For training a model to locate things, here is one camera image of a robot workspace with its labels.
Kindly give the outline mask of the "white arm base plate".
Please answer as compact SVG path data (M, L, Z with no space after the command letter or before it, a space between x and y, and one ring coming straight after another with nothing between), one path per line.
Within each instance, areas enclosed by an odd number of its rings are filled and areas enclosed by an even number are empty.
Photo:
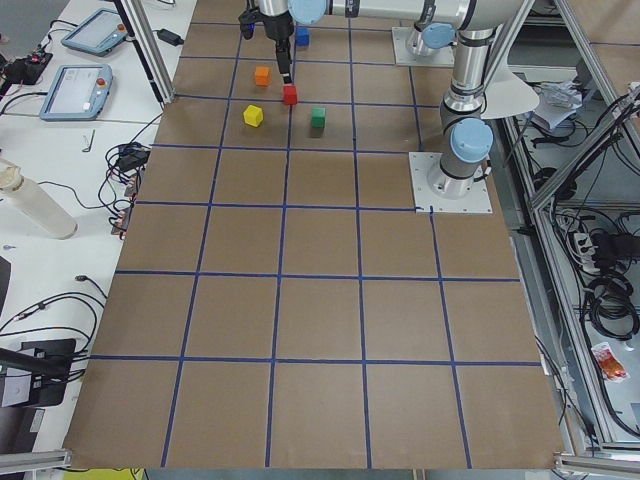
M482 168L478 166L468 179L452 179L441 170L440 157L439 152L409 153L415 211L424 214L492 214Z
M392 41L395 64L409 67L452 68L454 64L453 48L444 46L430 48L422 40L414 27L393 27Z

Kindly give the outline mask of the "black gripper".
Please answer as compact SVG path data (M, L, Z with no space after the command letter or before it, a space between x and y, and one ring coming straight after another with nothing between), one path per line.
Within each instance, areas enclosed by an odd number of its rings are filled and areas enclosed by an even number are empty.
M292 58L289 38L292 36L292 16L288 11L277 16L262 13L262 23L266 36L275 42L276 62L282 81L284 84L291 84Z

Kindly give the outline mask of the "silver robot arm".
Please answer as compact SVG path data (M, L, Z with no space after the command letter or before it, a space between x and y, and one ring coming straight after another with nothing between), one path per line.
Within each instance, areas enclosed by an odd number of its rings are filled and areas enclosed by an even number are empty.
M294 26L312 25L326 15L346 18L409 20L425 47L446 46L444 35L457 42L450 86L440 106L446 148L431 174L443 191L450 184L470 183L493 144L493 133L481 119L492 69L506 59L532 3L530 1L248 1L239 16L245 39L262 24L275 44L278 69L286 85L291 75Z
M448 23L415 23L406 40L406 47L414 56L427 57L450 46L455 37L456 30Z

